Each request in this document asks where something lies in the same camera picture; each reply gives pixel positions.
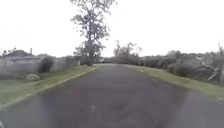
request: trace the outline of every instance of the shrub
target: shrub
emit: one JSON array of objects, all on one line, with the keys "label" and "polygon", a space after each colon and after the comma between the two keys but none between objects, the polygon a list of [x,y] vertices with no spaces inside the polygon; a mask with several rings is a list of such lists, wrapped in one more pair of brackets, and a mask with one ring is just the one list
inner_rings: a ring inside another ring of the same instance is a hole
[{"label": "shrub", "polygon": [[65,58],[66,67],[74,66],[76,65],[76,59],[72,56],[67,56]]},{"label": "shrub", "polygon": [[164,58],[160,59],[158,65],[159,65],[161,68],[166,69],[166,68],[168,68],[168,66],[169,66],[170,64],[173,64],[173,63],[175,63],[175,62],[176,62],[176,59],[175,59],[175,58],[164,57]]},{"label": "shrub", "polygon": [[[201,66],[196,70],[196,79],[201,81],[207,81],[210,76],[214,73],[214,69]],[[212,78],[210,81],[219,81],[220,78],[220,71],[218,72],[217,76]]]},{"label": "shrub", "polygon": [[139,66],[144,66],[144,61],[143,60],[139,60],[138,65]]},{"label": "shrub", "polygon": [[112,63],[113,62],[112,58],[103,58],[103,59],[104,59],[103,63]]},{"label": "shrub", "polygon": [[27,81],[38,81],[40,80],[40,77],[36,74],[29,74],[26,76]]},{"label": "shrub", "polygon": [[0,67],[0,79],[25,79],[27,74],[37,73],[38,63],[13,64]]},{"label": "shrub", "polygon": [[116,56],[111,58],[111,61],[113,63],[117,64],[132,64],[132,65],[138,65],[139,64],[139,57],[135,55],[130,55],[128,57],[123,57],[123,56]]},{"label": "shrub", "polygon": [[50,72],[50,69],[53,64],[54,64],[53,57],[45,57],[43,60],[41,60],[39,72],[40,73]]},{"label": "shrub", "polygon": [[194,77],[195,69],[182,63],[170,64],[167,71],[181,77]]},{"label": "shrub", "polygon": [[160,68],[159,61],[160,61],[160,58],[158,57],[147,57],[143,61],[143,63],[144,63],[144,66],[147,66],[147,67]]},{"label": "shrub", "polygon": [[87,65],[88,64],[88,58],[83,56],[80,57],[80,65]]}]

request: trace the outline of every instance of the overcast sky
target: overcast sky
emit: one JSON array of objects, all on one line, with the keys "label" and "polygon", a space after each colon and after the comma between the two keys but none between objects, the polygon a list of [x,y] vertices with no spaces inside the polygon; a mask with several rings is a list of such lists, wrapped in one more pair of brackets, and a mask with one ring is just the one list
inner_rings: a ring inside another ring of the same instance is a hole
[{"label": "overcast sky", "polygon": [[[141,55],[216,51],[224,46],[223,0],[118,0],[107,19],[111,38],[103,56],[112,56],[115,40],[142,47]],[[0,51],[71,55],[79,45],[70,19],[69,0],[0,0]]]}]

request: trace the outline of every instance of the asphalt road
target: asphalt road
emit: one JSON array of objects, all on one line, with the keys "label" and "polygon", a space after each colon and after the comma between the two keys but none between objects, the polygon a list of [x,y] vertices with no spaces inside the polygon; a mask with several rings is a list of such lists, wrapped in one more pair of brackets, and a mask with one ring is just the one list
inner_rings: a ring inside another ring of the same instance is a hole
[{"label": "asphalt road", "polygon": [[217,100],[107,65],[0,112],[6,128],[223,128]]}]

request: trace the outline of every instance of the grass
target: grass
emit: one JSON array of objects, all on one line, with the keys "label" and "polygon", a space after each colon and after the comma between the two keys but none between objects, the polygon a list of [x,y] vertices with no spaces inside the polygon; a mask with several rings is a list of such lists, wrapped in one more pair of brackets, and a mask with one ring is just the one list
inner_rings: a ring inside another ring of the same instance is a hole
[{"label": "grass", "polygon": [[18,80],[0,80],[0,108],[18,102],[30,95],[52,88],[69,79],[90,72],[97,66],[72,67],[66,70],[50,73],[45,79],[37,82],[26,82]]},{"label": "grass", "polygon": [[209,94],[215,98],[218,98],[221,101],[224,100],[223,87],[197,81],[197,80],[192,80],[189,78],[175,76],[161,69],[154,69],[154,68],[141,67],[141,66],[130,66],[130,65],[127,65],[127,66],[132,69],[138,70],[140,72],[146,73],[149,76],[159,78],[161,80],[167,81],[169,83],[173,83],[178,86],[182,86],[185,88],[203,92],[205,94]]}]

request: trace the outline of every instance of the roof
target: roof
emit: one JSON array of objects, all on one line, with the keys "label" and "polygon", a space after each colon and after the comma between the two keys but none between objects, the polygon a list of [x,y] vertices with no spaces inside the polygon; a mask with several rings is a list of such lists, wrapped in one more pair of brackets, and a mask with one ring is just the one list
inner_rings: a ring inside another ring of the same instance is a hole
[{"label": "roof", "polygon": [[37,55],[37,57],[39,57],[39,58],[45,58],[45,57],[50,57],[50,55],[48,55],[48,54],[39,54],[39,55]]},{"label": "roof", "polygon": [[24,58],[10,58],[11,61],[19,61],[19,60],[40,60],[39,57],[24,57]]},{"label": "roof", "polygon": [[5,56],[6,57],[15,57],[15,56],[33,56],[33,55],[29,54],[23,50],[16,50],[16,51],[13,51]]}]

